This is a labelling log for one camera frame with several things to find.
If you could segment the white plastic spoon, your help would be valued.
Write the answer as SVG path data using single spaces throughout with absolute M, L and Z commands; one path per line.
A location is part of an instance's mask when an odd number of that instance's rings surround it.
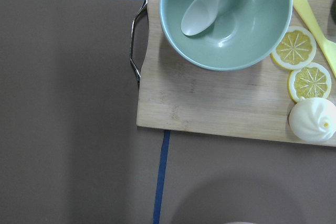
M 193 0 L 181 21 L 181 31 L 186 36 L 206 30 L 216 19 L 221 0 Z

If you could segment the green bowl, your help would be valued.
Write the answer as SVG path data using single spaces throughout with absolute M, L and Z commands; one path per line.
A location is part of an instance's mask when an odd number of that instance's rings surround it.
M 159 1 L 163 32 L 183 58 L 217 71 L 243 69 L 267 57 L 284 37 L 292 14 L 292 0 L 222 0 L 213 24 L 186 36 L 181 21 L 192 1 Z

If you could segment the yellow plastic knife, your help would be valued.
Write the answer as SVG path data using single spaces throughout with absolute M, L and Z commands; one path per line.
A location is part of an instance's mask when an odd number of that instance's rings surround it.
M 308 0 L 292 0 L 292 5 L 318 43 L 329 67 L 335 76 L 335 42 L 328 40 L 322 32 Z

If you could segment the white garlic bun toy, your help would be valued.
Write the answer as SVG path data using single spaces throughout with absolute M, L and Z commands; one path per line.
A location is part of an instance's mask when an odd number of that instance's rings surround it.
M 335 105 L 325 98 L 307 98 L 291 109 L 289 126 L 305 142 L 321 143 L 335 133 Z

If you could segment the wooden cutting board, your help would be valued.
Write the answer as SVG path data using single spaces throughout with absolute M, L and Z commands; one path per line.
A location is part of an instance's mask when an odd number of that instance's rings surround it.
M 260 140 L 299 143 L 288 115 L 293 107 L 288 70 L 268 55 L 238 70 L 199 67 L 178 54 L 149 0 L 149 41 L 141 69 L 137 125 Z M 308 0 L 323 32 L 332 34 L 332 0 Z M 302 26 L 292 10 L 290 23 Z

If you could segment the lemon slice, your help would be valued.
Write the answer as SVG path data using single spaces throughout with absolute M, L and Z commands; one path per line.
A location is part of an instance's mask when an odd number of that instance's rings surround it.
M 271 56 L 276 64 L 289 70 L 297 70 L 311 63 L 317 44 L 312 33 L 301 26 L 290 26 Z
M 328 98 L 332 82 L 328 70 L 312 62 L 307 66 L 293 70 L 288 78 L 288 91 L 294 102 L 308 98 Z

